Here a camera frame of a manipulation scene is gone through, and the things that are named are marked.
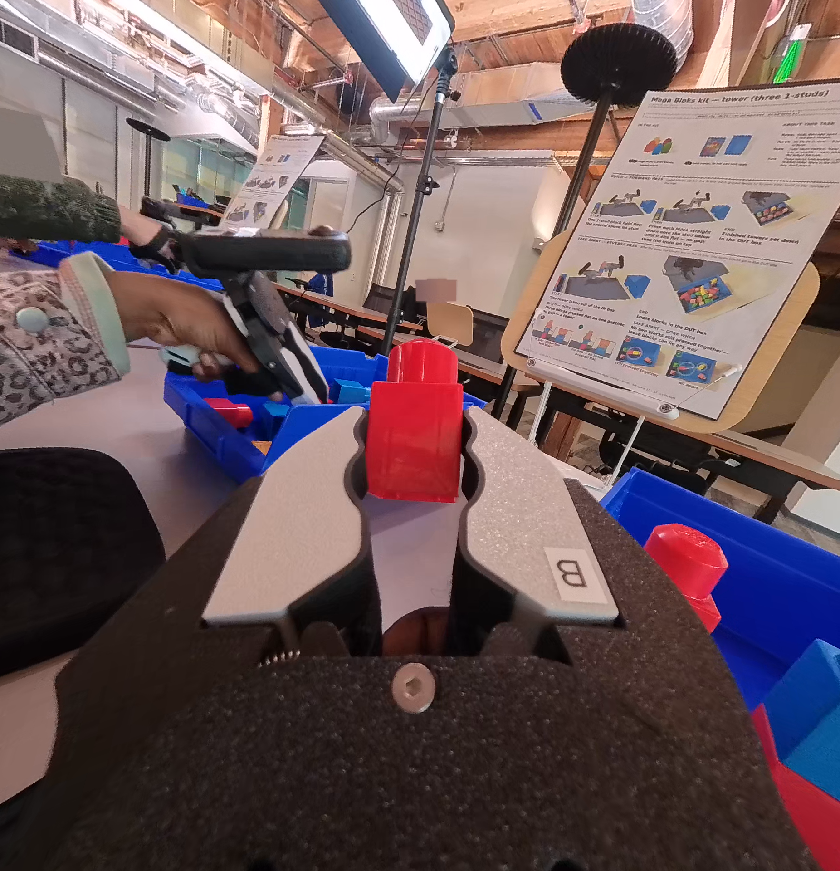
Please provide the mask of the LED light panel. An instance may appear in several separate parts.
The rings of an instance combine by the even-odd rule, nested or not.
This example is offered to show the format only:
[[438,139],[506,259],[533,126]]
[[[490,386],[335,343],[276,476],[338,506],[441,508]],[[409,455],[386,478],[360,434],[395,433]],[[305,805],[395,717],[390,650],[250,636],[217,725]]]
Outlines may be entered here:
[[421,85],[431,70],[457,74],[450,44],[455,19],[442,1],[321,1],[349,46],[391,103],[410,84]]

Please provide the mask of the rectangular metal duct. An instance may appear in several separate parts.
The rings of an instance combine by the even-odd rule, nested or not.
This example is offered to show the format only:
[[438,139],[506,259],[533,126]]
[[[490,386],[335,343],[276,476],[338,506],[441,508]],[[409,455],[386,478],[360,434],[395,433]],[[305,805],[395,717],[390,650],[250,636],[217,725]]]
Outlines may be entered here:
[[[588,113],[593,105],[569,93],[552,62],[533,62],[483,71],[458,73],[449,86],[456,95],[444,101],[440,130],[540,125]],[[436,84],[426,93],[375,99],[370,107],[370,131],[364,143],[394,142],[405,126],[428,125],[435,104]]]

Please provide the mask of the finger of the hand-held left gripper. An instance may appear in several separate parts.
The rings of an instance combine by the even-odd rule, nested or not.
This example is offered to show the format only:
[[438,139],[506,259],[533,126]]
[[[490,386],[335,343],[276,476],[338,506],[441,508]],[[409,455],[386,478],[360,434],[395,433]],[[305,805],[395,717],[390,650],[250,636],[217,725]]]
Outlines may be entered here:
[[311,353],[302,332],[295,325],[287,325],[285,327],[284,348],[295,352],[299,356],[303,369],[313,386],[312,405],[326,405],[328,401],[327,381],[317,362],[317,358]]
[[294,405],[313,404],[313,386],[295,352],[284,347],[274,352],[273,376]]

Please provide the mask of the black cushion pad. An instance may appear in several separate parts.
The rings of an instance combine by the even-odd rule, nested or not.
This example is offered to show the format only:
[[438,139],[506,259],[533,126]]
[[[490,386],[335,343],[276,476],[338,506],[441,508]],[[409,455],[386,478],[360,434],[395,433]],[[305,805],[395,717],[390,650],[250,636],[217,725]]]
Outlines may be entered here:
[[85,644],[165,560],[118,460],[0,450],[0,678]]

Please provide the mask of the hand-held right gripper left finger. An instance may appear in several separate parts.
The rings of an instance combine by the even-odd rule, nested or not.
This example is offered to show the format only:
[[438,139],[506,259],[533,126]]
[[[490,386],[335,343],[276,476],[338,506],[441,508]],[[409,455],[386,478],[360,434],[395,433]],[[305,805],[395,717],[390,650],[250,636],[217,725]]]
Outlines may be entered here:
[[351,655],[380,653],[381,599],[362,506],[367,418],[349,407],[262,476],[203,610],[206,626],[267,626],[277,650],[298,651],[309,626],[329,623]]

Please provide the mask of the black office chair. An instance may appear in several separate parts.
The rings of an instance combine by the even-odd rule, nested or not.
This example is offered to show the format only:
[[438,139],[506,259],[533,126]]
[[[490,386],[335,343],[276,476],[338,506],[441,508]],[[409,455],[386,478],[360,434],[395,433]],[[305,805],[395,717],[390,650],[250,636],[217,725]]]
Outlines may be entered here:
[[[394,296],[394,289],[373,283],[362,306],[388,316]],[[415,287],[409,285],[402,295],[400,321],[419,324],[425,318],[426,303],[417,300]]]
[[472,342],[462,345],[461,348],[469,354],[501,364],[503,362],[501,340],[509,318],[472,307],[469,309],[473,319]]

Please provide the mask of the person's left forearm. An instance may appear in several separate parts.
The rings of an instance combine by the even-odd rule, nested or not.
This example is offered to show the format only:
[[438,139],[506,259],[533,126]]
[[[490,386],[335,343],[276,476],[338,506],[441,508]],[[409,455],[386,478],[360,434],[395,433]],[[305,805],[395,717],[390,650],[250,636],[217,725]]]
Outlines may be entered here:
[[54,269],[0,271],[0,427],[130,371],[112,274],[93,253]]

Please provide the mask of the black disc stand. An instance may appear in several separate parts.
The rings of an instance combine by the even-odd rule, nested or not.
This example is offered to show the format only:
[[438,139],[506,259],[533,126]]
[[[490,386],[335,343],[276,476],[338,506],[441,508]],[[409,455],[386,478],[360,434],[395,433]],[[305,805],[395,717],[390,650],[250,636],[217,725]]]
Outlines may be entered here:
[[[673,81],[677,69],[677,55],[672,43],[657,30],[640,24],[608,24],[591,28],[576,38],[564,54],[560,65],[564,86],[568,93],[578,100],[594,103],[595,109],[567,195],[554,226],[556,233],[546,243],[537,266],[531,272],[518,298],[503,335],[502,353],[508,372],[513,368],[515,372],[521,371],[526,375],[541,374],[526,371],[529,368],[528,361],[523,359],[523,362],[520,362],[517,359],[518,345],[526,330],[531,337],[531,327],[538,302],[544,297],[551,277],[556,279],[558,275],[557,264],[574,232],[574,228],[569,229],[568,226],[611,106],[616,104],[634,108],[640,106],[646,93],[665,92]],[[619,297],[612,295],[612,290],[605,290],[593,291],[595,295],[584,294],[582,297],[578,295],[579,299],[589,301],[637,299],[632,292],[625,291],[625,285],[610,277],[613,272],[624,268],[622,254],[626,242],[605,237],[593,244],[596,247],[601,245],[609,254],[615,248],[619,258],[614,260],[611,254],[607,260],[600,261],[601,265],[598,269],[593,270],[592,265],[599,259],[596,254],[593,254],[586,267],[576,272],[571,269],[573,274],[570,278],[567,275],[561,292],[567,294],[568,282],[576,280],[581,287],[588,287],[594,282],[605,287],[616,284],[620,288],[617,291]],[[617,401],[623,403],[630,413],[642,416],[641,421],[648,416],[665,421],[674,421],[679,417],[679,409],[670,403],[636,394],[617,385],[587,379],[580,373],[572,373],[570,370],[567,372],[561,367],[553,368],[552,377],[556,384],[564,384],[567,380],[566,375],[577,379],[574,383],[578,386],[585,387],[588,384],[589,388],[595,388],[597,392],[602,392],[602,387],[606,390],[612,387],[614,404]]]

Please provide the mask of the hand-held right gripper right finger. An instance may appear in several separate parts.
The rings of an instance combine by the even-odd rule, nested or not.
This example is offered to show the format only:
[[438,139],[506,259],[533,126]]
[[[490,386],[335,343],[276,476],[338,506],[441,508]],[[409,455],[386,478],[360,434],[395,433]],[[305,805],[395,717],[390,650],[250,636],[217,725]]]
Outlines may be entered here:
[[564,477],[513,430],[464,411],[462,490],[447,647],[479,654],[497,626],[564,657],[561,626],[616,627],[620,609]]

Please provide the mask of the silver vertical duct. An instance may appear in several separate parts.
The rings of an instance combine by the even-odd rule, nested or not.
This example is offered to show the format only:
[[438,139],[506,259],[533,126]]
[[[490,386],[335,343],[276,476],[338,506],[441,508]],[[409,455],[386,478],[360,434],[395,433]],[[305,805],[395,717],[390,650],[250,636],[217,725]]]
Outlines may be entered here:
[[384,282],[391,263],[404,200],[398,177],[403,155],[383,147],[382,155],[370,156],[334,132],[324,134],[323,151],[353,173],[342,217],[353,259],[349,270],[335,279],[335,298],[361,303],[373,284]]

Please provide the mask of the wooden chair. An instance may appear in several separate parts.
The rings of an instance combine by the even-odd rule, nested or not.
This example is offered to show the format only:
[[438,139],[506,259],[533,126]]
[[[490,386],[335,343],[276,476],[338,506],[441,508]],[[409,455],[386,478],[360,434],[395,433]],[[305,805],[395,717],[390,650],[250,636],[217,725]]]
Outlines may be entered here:
[[427,302],[426,324],[431,337],[449,347],[469,347],[473,342],[474,313],[456,302]]

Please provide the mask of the blue plastic bin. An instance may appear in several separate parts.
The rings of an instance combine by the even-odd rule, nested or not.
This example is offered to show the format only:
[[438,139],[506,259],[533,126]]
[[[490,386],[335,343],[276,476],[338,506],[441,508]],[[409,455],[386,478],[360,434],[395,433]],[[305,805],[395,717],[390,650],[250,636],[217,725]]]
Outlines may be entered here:
[[10,257],[16,260],[35,263],[43,267],[54,268],[62,260],[84,253],[96,254],[116,271],[158,275],[166,279],[179,280],[217,294],[223,293],[223,287],[218,280],[199,279],[187,270],[180,270],[176,274],[170,274],[166,267],[161,264],[142,261],[134,257],[127,245],[103,242],[82,243],[77,241],[40,240],[36,242],[36,250],[32,253],[24,254],[20,250],[12,250]]
[[840,649],[840,557],[638,470],[600,504],[641,545],[663,524],[719,544],[712,636],[751,713],[815,640]]
[[230,396],[222,381],[198,382],[167,372],[164,400],[208,454],[238,484],[264,475],[298,441],[348,411],[367,425],[362,437],[373,495],[455,501],[464,411],[484,402],[464,392],[458,359],[426,340],[397,356],[408,364],[388,373],[385,356],[312,347],[328,386],[322,405],[268,396]]

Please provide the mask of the silver round duct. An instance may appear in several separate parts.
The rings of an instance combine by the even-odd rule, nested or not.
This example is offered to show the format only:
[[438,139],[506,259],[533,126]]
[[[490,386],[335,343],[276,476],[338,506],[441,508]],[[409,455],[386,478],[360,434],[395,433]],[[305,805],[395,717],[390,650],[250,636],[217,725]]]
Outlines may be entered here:
[[633,22],[657,31],[674,47],[680,71],[693,44],[693,1],[632,1]]

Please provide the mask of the person's left hand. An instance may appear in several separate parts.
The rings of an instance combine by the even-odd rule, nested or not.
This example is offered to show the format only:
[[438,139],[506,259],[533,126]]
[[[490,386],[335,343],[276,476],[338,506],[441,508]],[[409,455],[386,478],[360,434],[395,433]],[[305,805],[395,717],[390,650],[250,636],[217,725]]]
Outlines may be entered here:
[[124,338],[164,347],[194,346],[191,371],[200,382],[221,378],[231,367],[260,370],[248,343],[226,308],[209,292],[158,276],[111,272],[106,277]]

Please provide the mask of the silver horizontal duct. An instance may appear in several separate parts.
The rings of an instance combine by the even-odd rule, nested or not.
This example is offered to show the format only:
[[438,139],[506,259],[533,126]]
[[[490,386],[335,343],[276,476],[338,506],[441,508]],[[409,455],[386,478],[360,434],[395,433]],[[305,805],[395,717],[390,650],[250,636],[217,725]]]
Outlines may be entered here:
[[281,37],[305,36],[278,5],[251,2],[0,2],[0,13],[29,31],[55,69],[85,64],[146,94],[168,111],[189,105],[250,122],[262,99],[288,121],[338,131],[335,110],[302,93],[279,64]]

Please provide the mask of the black light stand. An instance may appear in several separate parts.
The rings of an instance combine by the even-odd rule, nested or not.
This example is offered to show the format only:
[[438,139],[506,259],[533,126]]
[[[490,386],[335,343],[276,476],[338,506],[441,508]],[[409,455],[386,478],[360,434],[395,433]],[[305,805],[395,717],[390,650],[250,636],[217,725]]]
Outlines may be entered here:
[[432,105],[432,115],[430,117],[430,123],[426,134],[421,167],[416,180],[414,201],[404,239],[404,247],[396,277],[391,309],[382,336],[380,353],[384,356],[389,356],[394,343],[396,327],[403,321],[404,294],[407,288],[408,272],[410,270],[410,261],[415,245],[415,238],[421,220],[421,213],[425,199],[431,194],[434,187],[433,179],[430,176],[430,166],[435,151],[435,139],[444,110],[444,103],[449,93],[450,83],[458,72],[458,60],[456,50],[453,46],[449,45],[443,49],[441,56],[436,63],[436,68],[438,70],[438,76],[436,81],[435,98]]

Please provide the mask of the instruction poster board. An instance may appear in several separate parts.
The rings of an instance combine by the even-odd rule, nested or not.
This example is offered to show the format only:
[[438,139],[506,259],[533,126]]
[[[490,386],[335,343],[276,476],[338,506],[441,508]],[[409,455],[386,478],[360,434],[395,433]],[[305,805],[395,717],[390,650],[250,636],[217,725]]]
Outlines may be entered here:
[[650,92],[503,337],[527,376],[689,433],[751,410],[818,293],[840,79]]
[[249,177],[230,200],[218,228],[269,230],[276,213],[317,155],[324,139],[320,134],[271,137]]

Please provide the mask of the blue cloth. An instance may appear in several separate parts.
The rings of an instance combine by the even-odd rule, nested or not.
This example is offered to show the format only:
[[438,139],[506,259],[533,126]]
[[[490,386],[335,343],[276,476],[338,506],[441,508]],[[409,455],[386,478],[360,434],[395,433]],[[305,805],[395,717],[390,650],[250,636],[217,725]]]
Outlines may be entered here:
[[[318,273],[308,281],[308,290],[310,292],[324,295],[329,298],[334,298],[334,275]],[[308,326],[313,329],[319,329],[327,326],[330,318],[327,315],[312,315],[308,316]]]

